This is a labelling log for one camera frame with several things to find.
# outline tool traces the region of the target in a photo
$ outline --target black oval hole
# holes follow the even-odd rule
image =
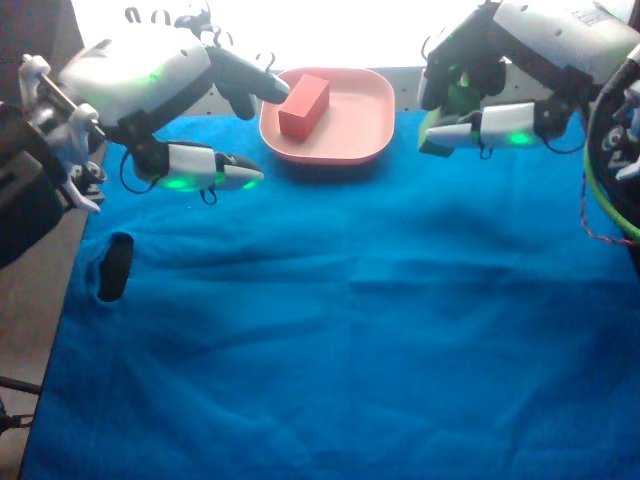
[[[133,237],[126,233],[116,233],[111,237],[111,245],[100,262],[100,291],[98,298],[103,302],[115,302],[122,297],[127,286],[131,262],[133,261]]]

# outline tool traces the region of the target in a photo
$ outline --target block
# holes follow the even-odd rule
[[[300,140],[306,139],[329,107],[329,82],[312,75],[302,75],[278,112],[280,132]]]

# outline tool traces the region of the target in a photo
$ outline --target pink plate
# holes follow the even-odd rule
[[[293,89],[303,74],[329,81],[329,108],[306,140],[280,133],[279,105],[264,103],[260,134],[278,156],[297,163],[357,165],[375,158],[391,141],[395,96],[391,84],[370,70],[299,68],[280,74]]]

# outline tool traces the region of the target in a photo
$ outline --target green light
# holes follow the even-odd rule
[[[167,188],[171,188],[173,190],[181,190],[185,187],[187,187],[189,185],[189,182],[187,182],[186,180],[181,180],[181,179],[175,179],[175,180],[170,180],[165,184],[165,187]]]
[[[533,143],[533,138],[526,133],[517,132],[511,134],[509,137],[509,143],[512,143],[513,145],[530,145]]]
[[[256,187],[259,183],[260,183],[260,180],[256,178],[255,180],[251,180],[249,183],[247,183],[244,187],[242,187],[242,189],[249,190],[253,187]]]
[[[222,185],[226,180],[226,178],[227,176],[223,172],[216,173],[216,180],[215,180],[216,187],[219,187],[220,185]]]

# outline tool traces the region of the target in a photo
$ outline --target blue tablecloth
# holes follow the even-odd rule
[[[421,119],[342,182],[292,175],[255,121],[179,119],[159,137],[265,171],[215,207],[125,192],[111,145],[23,478],[640,478],[640,285],[580,227],[580,154],[429,157]]]

